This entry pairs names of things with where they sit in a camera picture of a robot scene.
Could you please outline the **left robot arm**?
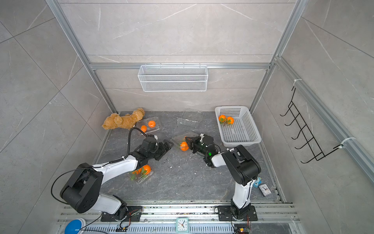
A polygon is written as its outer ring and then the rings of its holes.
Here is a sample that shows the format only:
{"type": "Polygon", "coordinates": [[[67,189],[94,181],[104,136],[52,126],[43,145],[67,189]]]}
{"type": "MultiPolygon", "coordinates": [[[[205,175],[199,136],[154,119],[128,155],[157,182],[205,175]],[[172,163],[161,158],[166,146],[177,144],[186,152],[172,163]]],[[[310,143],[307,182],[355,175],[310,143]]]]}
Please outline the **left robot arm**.
{"type": "Polygon", "coordinates": [[[157,136],[149,135],[132,152],[125,156],[102,164],[80,164],[76,169],[65,174],[72,175],[60,191],[60,198],[52,197],[60,203],[70,205],[79,214],[90,210],[117,215],[122,219],[127,210],[127,204],[119,197],[105,195],[100,192],[102,184],[120,176],[141,169],[149,160],[159,161],[174,143],[169,140],[159,141],[157,136]]]}

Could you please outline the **black wall hook rack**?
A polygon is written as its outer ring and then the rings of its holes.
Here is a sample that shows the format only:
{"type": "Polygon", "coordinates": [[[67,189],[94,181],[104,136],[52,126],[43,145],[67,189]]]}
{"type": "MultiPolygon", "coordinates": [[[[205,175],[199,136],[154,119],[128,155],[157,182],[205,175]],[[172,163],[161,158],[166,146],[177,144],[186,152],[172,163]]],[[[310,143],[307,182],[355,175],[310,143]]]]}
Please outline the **black wall hook rack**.
{"type": "Polygon", "coordinates": [[[293,101],[295,93],[296,93],[295,86],[292,87],[291,91],[292,91],[292,96],[291,96],[290,102],[287,105],[287,110],[285,111],[284,114],[280,114],[280,116],[281,117],[291,116],[292,120],[289,123],[285,123],[284,125],[286,127],[289,127],[289,126],[292,126],[295,123],[296,126],[299,129],[297,136],[292,137],[291,139],[292,140],[298,140],[299,138],[302,138],[303,141],[304,141],[304,145],[302,145],[300,147],[294,147],[294,148],[296,150],[301,150],[301,149],[304,149],[305,147],[307,147],[312,153],[312,157],[309,160],[301,160],[301,163],[302,164],[308,164],[312,161],[320,161],[320,160],[326,158],[327,156],[329,156],[330,154],[336,152],[337,150],[343,149],[344,145],[339,144],[339,145],[333,147],[332,150],[328,153],[325,153],[322,150],[322,148],[321,148],[318,140],[315,138],[311,128],[309,127],[306,120],[302,116],[301,112],[297,108],[295,102],[293,101]]]}

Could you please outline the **small blue clock on table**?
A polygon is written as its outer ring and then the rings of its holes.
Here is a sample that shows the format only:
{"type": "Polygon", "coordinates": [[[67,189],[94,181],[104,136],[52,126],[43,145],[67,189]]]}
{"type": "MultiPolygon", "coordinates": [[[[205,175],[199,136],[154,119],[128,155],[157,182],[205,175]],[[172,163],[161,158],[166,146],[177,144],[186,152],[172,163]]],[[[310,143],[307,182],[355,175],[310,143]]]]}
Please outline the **small blue clock on table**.
{"type": "Polygon", "coordinates": [[[253,187],[254,188],[257,188],[257,187],[259,187],[259,185],[262,183],[262,179],[261,179],[261,177],[257,177],[257,179],[254,181],[254,183],[253,183],[253,187]]]}

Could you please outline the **blue round button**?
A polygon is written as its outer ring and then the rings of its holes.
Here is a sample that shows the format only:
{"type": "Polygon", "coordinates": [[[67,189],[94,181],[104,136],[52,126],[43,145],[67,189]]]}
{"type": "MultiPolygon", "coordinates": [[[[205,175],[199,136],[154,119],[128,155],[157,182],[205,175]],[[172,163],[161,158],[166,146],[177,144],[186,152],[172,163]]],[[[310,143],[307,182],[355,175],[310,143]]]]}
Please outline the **blue round button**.
{"type": "Polygon", "coordinates": [[[83,234],[83,228],[86,226],[86,220],[77,218],[67,224],[64,234],[83,234]]]}

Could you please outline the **small white square clock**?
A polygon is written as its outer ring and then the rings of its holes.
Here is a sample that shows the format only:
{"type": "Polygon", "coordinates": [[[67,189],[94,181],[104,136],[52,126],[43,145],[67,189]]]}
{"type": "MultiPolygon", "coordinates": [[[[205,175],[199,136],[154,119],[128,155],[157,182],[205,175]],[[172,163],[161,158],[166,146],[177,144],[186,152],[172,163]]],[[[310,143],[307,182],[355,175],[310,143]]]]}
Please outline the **small white square clock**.
{"type": "Polygon", "coordinates": [[[270,188],[268,187],[267,184],[259,185],[259,189],[265,197],[272,194],[272,192],[271,192],[271,190],[270,190],[270,188]]]}

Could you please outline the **white plastic basket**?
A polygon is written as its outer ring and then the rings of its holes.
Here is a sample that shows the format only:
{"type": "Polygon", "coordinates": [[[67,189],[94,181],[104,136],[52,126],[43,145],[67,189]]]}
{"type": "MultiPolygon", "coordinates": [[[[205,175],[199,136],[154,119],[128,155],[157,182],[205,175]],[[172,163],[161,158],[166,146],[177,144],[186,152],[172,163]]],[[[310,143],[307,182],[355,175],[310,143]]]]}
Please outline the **white plastic basket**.
{"type": "Polygon", "coordinates": [[[215,114],[217,118],[222,115],[233,118],[232,124],[220,123],[217,120],[221,141],[225,147],[250,146],[262,141],[255,121],[247,107],[218,106],[215,108],[215,114]]]}

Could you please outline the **orange in middle container lower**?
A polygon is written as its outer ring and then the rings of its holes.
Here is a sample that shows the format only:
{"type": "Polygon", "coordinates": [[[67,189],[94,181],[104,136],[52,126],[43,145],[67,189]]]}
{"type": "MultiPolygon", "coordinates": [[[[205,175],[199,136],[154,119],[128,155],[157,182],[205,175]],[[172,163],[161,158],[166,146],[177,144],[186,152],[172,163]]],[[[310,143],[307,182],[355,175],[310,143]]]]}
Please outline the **orange in middle container lower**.
{"type": "Polygon", "coordinates": [[[190,148],[189,148],[188,144],[187,144],[185,141],[183,141],[183,142],[180,143],[180,149],[181,149],[182,151],[187,151],[187,150],[189,150],[190,148]]]}

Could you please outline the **small white clock front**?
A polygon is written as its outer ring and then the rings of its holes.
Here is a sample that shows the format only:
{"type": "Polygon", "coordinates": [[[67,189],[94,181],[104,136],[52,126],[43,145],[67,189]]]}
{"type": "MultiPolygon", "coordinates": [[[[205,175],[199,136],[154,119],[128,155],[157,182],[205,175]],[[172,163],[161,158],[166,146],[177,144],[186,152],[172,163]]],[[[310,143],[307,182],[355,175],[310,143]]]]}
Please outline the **small white clock front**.
{"type": "Polygon", "coordinates": [[[186,234],[190,231],[189,218],[188,217],[179,217],[176,219],[176,228],[177,233],[186,234]]]}

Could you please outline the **orange in far container right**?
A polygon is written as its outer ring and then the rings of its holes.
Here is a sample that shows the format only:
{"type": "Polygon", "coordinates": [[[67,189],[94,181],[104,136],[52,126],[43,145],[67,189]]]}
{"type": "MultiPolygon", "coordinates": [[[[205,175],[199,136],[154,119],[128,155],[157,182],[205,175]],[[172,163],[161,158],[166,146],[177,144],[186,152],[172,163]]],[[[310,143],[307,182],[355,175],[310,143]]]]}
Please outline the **orange in far container right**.
{"type": "Polygon", "coordinates": [[[148,126],[149,126],[150,128],[155,128],[155,127],[156,127],[156,122],[155,122],[155,121],[149,121],[149,122],[148,122],[148,126]]]}

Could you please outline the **brown teddy bear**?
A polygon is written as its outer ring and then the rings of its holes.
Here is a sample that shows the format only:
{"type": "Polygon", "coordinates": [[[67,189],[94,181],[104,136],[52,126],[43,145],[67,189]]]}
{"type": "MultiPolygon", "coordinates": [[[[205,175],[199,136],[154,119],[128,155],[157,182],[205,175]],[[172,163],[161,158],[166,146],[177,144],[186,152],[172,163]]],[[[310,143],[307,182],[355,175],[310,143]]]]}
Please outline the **brown teddy bear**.
{"type": "Polygon", "coordinates": [[[113,130],[117,128],[131,129],[135,127],[135,124],[141,121],[145,116],[143,108],[138,108],[133,113],[120,116],[120,114],[112,113],[107,117],[102,125],[105,130],[113,130]]]}

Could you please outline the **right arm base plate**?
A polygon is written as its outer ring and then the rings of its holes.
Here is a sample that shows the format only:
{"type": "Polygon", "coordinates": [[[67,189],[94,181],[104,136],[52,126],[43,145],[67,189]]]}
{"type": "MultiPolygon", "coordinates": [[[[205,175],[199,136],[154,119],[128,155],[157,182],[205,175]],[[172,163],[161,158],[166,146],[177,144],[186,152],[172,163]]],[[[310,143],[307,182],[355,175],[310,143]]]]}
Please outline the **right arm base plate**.
{"type": "Polygon", "coordinates": [[[220,221],[258,221],[257,212],[251,204],[242,209],[232,206],[216,206],[215,213],[218,215],[220,221]]]}

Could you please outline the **orange in far container left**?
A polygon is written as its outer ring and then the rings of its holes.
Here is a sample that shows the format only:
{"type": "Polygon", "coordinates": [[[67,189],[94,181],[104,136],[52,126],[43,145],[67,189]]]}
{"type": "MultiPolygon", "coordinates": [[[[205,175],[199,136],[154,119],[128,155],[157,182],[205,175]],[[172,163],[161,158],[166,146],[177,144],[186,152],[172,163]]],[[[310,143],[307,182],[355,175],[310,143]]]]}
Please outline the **orange in far container left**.
{"type": "Polygon", "coordinates": [[[142,126],[141,126],[141,131],[142,131],[142,132],[145,133],[145,132],[147,131],[147,129],[148,129],[147,126],[145,126],[145,125],[142,125],[142,126]]]}

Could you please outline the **orange in container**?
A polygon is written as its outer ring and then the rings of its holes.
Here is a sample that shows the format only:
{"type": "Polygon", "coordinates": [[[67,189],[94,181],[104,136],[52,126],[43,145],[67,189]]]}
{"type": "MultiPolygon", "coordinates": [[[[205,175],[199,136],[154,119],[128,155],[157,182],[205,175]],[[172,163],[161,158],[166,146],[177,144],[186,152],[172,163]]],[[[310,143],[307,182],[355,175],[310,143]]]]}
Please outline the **orange in container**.
{"type": "Polygon", "coordinates": [[[185,141],[183,141],[183,142],[180,143],[180,149],[181,149],[182,151],[187,151],[187,150],[189,150],[190,148],[189,148],[188,144],[187,144],[185,141]]]}
{"type": "Polygon", "coordinates": [[[148,129],[147,126],[145,126],[145,125],[142,125],[142,126],[141,126],[141,131],[142,131],[142,132],[145,133],[145,132],[147,131],[147,129],[148,129]]]}
{"type": "Polygon", "coordinates": [[[155,122],[155,121],[149,121],[149,122],[148,122],[148,126],[149,126],[150,128],[155,128],[155,127],[156,127],[156,122],[155,122]]]}

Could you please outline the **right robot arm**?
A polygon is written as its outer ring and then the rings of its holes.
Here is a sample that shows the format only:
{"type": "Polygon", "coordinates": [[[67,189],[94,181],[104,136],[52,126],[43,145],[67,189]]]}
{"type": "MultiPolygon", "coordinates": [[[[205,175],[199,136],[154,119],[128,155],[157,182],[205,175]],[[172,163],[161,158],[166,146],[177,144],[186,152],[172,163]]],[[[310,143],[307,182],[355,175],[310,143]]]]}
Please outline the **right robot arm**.
{"type": "Polygon", "coordinates": [[[235,180],[235,191],[232,206],[242,210],[251,204],[250,194],[255,181],[261,172],[256,159],[242,145],[219,152],[214,138],[205,134],[186,136],[186,144],[192,152],[200,154],[208,167],[226,166],[235,180]]]}

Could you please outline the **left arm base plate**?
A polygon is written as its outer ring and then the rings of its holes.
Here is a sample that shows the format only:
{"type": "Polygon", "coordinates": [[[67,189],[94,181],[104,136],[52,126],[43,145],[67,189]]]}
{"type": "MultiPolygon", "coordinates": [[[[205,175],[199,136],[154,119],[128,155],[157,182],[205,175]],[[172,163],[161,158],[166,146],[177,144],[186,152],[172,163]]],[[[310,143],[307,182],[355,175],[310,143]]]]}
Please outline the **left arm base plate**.
{"type": "Polygon", "coordinates": [[[135,221],[140,220],[143,212],[142,206],[126,206],[120,208],[115,214],[103,213],[100,218],[101,222],[120,222],[120,221],[135,221]]]}

